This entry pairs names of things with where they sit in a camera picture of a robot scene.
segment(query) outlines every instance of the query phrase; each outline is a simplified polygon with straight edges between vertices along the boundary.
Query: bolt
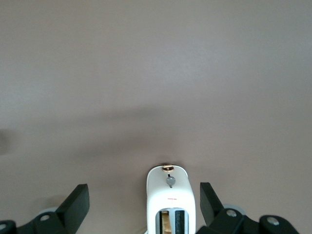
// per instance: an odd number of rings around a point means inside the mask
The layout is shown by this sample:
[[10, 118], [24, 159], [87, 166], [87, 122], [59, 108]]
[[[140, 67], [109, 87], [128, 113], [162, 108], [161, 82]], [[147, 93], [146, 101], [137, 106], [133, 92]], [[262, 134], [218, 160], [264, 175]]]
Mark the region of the bolt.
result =
[[48, 214], [45, 214], [43, 216], [41, 216], [40, 221], [46, 221], [50, 218], [50, 216]]
[[237, 214], [234, 210], [227, 210], [226, 214], [230, 217], [236, 217], [237, 216]]
[[6, 228], [6, 224], [5, 224], [5, 223], [0, 224], [0, 231], [3, 230], [3, 229], [5, 229], [5, 228]]
[[268, 218], [267, 218], [267, 221], [268, 221], [269, 223], [271, 223], [272, 225], [274, 225], [274, 226], [279, 225], [278, 220], [277, 220], [276, 218], [274, 218], [274, 217], [268, 217]]

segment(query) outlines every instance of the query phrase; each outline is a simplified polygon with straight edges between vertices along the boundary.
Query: white plastic casing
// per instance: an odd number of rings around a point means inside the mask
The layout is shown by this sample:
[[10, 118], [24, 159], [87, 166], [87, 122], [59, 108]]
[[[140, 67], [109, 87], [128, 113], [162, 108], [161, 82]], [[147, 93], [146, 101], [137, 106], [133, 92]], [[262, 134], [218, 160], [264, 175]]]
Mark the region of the white plastic casing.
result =
[[188, 234], [196, 231], [195, 198], [186, 171], [174, 165], [170, 176], [175, 178], [175, 184], [170, 188], [166, 179], [168, 174], [162, 171], [162, 166], [154, 167], [147, 175], [147, 230], [148, 234], [156, 234], [156, 214], [167, 208], [181, 208], [188, 213]]

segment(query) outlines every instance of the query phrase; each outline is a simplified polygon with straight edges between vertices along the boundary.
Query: black bracket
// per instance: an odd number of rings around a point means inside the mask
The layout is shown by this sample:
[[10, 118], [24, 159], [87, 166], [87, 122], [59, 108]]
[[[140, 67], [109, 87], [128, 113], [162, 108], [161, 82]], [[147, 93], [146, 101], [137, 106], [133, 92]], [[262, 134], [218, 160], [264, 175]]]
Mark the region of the black bracket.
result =
[[200, 209], [207, 226], [197, 234], [299, 234], [282, 217], [264, 215], [255, 222], [235, 209], [225, 209], [210, 183], [200, 183]]
[[78, 185], [55, 212], [45, 212], [16, 227], [12, 220], [0, 221], [0, 234], [75, 234], [89, 211], [87, 184]]

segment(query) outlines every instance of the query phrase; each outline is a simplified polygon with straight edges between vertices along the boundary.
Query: gray wall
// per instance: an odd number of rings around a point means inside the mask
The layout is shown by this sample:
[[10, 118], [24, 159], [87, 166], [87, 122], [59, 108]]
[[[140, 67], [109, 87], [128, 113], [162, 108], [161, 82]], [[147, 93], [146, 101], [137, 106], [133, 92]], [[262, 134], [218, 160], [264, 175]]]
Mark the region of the gray wall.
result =
[[[0, 220], [88, 183], [78, 233], [142, 233], [182, 165], [252, 219], [312, 233], [312, 1], [1, 0]], [[197, 210], [197, 226], [203, 219]]]

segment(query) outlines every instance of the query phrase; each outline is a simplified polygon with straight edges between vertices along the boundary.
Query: beige surface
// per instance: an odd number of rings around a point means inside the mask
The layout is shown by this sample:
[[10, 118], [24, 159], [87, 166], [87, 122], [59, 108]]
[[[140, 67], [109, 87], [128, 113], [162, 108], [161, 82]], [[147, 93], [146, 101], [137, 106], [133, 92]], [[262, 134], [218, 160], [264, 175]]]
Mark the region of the beige surface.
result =
[[[312, 1], [1, 0], [0, 220], [88, 183], [79, 234], [144, 229], [162, 162], [312, 233]], [[197, 227], [203, 224], [197, 210]]]

